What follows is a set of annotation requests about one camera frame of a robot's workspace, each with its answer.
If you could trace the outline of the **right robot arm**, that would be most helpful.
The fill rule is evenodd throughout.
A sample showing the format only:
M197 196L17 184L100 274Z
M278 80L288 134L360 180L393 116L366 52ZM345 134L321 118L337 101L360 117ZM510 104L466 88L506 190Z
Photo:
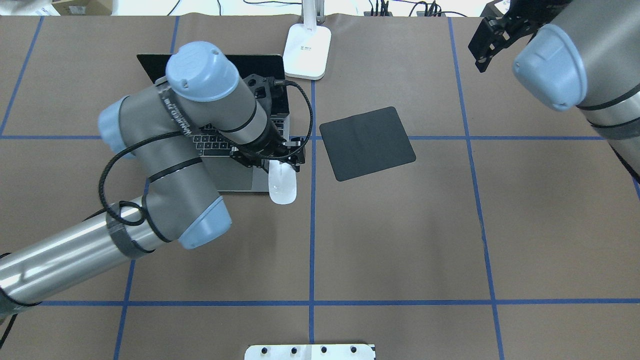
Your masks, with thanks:
M549 109L576 108L639 179L640 3L637 0L512 0L483 16L468 49L485 72L521 38L519 83Z

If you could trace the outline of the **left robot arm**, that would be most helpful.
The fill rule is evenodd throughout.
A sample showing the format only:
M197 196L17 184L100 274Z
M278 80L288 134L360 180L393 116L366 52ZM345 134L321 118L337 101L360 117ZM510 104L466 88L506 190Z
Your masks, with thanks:
M208 125L243 166L265 167L272 202L292 203L309 137L286 140L237 67L214 44L170 55L152 86L103 110L101 139L114 152L98 180L102 209L1 258L1 318L177 241L207 244L233 223L193 137Z

